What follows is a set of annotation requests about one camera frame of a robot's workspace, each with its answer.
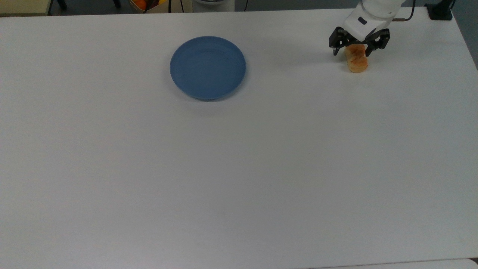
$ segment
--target floor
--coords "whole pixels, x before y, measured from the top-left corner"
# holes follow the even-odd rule
[[[62,11],[58,2],[53,0],[51,14],[56,15],[97,15],[97,14],[126,14],[132,13],[128,0],[120,0],[122,7],[117,9],[113,0],[65,0],[68,5]],[[437,3],[439,0],[416,0],[416,6],[425,3]],[[354,8],[358,0],[249,0],[247,11],[267,10],[298,10],[298,9],[336,9]],[[246,0],[236,0],[236,11],[244,10]],[[407,0],[403,6],[411,6],[412,0]],[[453,7],[458,26],[468,45],[471,56],[478,67],[478,1],[456,0]]]

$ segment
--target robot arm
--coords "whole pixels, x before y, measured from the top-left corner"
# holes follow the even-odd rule
[[[329,46],[337,55],[340,48],[350,44],[367,44],[366,56],[385,48],[390,39],[387,26],[397,15],[405,0],[361,0],[329,38]]]

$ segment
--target white table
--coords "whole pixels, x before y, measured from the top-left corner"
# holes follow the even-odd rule
[[[469,259],[437,260],[424,262],[406,262],[392,264],[377,264],[349,267],[335,267],[335,269],[478,269],[478,265]]]
[[[478,72],[456,22],[418,8],[352,74],[327,43],[350,12],[0,19],[0,267],[477,257]],[[246,57],[228,99],[170,78],[201,35]]]

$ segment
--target blue plate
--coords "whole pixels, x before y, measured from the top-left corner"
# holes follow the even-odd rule
[[[213,100],[234,91],[246,74],[244,55],[230,41],[201,36],[182,44],[169,65],[171,77],[187,95]]]

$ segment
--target bread crust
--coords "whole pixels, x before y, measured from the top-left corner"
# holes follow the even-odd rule
[[[367,57],[365,57],[364,44],[352,44],[346,46],[345,56],[347,57],[348,69],[353,73],[363,72],[369,66]]]

